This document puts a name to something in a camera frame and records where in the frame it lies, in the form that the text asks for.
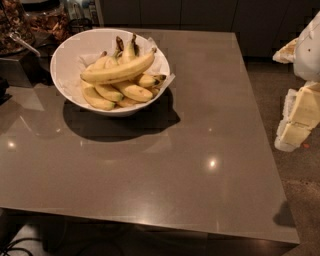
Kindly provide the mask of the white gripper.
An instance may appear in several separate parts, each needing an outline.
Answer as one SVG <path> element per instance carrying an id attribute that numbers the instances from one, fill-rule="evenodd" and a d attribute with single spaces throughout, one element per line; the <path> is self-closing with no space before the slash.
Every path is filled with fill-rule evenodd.
<path id="1" fill-rule="evenodd" d="M 274 146 L 292 152 L 320 123 L 320 11 L 298 39 L 278 50 L 272 60 L 282 64 L 293 62 L 295 75 L 307 81 L 298 91 L 288 91 L 276 132 Z"/>

